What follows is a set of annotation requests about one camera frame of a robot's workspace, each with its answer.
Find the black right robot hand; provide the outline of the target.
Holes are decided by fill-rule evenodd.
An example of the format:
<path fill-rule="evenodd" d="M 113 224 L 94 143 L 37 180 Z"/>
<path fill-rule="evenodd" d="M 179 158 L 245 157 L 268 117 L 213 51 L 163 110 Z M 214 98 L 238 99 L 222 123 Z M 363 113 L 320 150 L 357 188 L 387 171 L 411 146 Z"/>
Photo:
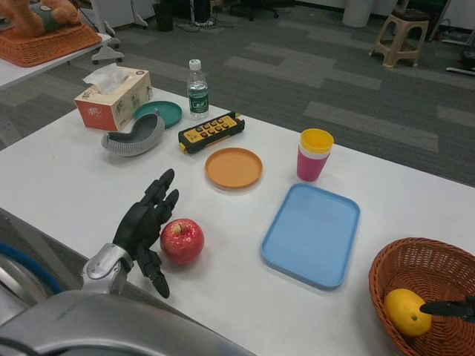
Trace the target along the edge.
<path fill-rule="evenodd" d="M 420 312 L 440 317 L 458 317 L 468 323 L 474 322 L 474 296 L 461 301 L 433 301 L 419 308 Z"/>

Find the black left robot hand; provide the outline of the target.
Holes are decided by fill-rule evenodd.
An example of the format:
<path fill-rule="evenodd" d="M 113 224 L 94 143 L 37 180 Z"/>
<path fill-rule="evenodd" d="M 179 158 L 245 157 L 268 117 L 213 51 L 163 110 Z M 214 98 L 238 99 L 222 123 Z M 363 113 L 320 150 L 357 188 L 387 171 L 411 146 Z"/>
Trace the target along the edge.
<path fill-rule="evenodd" d="M 123 248 L 133 261 L 138 262 L 147 277 L 164 298 L 170 296 L 166 277 L 161 272 L 162 261 L 151 247 L 160 237 L 161 226 L 171 218 L 179 199 L 179 191 L 168 193 L 174 180 L 174 170 L 168 169 L 145 190 L 144 197 L 134 203 L 122 218 L 113 244 Z"/>

